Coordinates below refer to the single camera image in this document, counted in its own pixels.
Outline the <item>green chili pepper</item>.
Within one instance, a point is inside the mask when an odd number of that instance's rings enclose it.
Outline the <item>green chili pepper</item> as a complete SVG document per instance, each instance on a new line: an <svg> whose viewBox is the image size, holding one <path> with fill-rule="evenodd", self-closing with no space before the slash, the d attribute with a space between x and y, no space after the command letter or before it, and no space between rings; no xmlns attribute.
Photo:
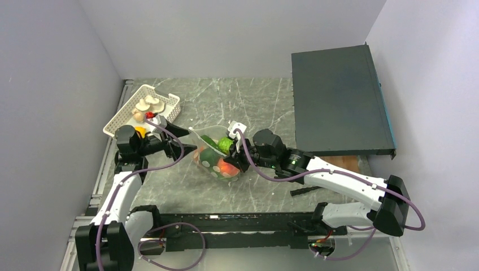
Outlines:
<svg viewBox="0 0 479 271"><path fill-rule="evenodd" d="M214 149L220 151L220 149L219 149L217 143L216 143L211 137L209 137L208 135L202 135L202 136L200 136L200 138L201 138L206 144L208 144L211 148L214 148Z"/></svg>

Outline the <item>green lime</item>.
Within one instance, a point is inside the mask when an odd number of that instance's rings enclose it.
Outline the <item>green lime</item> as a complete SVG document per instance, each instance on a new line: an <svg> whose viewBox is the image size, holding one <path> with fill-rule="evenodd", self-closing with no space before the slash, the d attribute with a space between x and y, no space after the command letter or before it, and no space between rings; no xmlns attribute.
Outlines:
<svg viewBox="0 0 479 271"><path fill-rule="evenodd" d="M228 138L228 137L222 137L219 139L218 143L217 143L217 146L218 146L218 149L228 155L229 154L229 149L230 149L230 146L233 144L233 140Z"/></svg>

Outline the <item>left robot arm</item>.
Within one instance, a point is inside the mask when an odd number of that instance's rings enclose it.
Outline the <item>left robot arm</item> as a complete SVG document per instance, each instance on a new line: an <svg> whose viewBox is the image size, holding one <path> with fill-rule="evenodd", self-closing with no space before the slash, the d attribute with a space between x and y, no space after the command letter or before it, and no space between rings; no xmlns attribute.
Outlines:
<svg viewBox="0 0 479 271"><path fill-rule="evenodd" d="M117 153L112 188L96 216L75 234L80 270L132 270L140 239L144 235L155 237L162 230L156 206L131 207L152 170L147 156L164 152L173 159L161 167L166 169L193 152L196 146L179 140L189 135L185 128L164 119L147 124L144 135L131 125L121 126L114 134Z"/></svg>

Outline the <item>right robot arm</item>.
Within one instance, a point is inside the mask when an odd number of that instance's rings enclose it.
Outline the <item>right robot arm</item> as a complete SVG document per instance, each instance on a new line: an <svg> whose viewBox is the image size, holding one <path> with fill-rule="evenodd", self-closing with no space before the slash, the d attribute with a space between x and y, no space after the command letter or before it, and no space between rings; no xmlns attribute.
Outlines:
<svg viewBox="0 0 479 271"><path fill-rule="evenodd" d="M325 234L342 226L371 226L384 234L401 237L406 229L408 210L413 204L404 181L366 176L335 166L309 152L286 147L269 129L258 131L254 142L243 129L228 128L233 140L225 161L241 172L252 168L273 182L296 182L325 188L354 200L348 204L319 203L311 219L314 232Z"/></svg>

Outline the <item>clear zip top bag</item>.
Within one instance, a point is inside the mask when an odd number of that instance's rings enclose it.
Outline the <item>clear zip top bag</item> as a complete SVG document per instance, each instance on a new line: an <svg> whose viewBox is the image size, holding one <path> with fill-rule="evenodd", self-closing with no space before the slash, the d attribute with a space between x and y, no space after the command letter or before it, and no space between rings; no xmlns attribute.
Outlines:
<svg viewBox="0 0 479 271"><path fill-rule="evenodd" d="M192 160L213 178L225 182L237 181L241 171L224 161L226 148L232 144L227 137L228 130L221 125L201 129L189 128L190 139L197 149Z"/></svg>

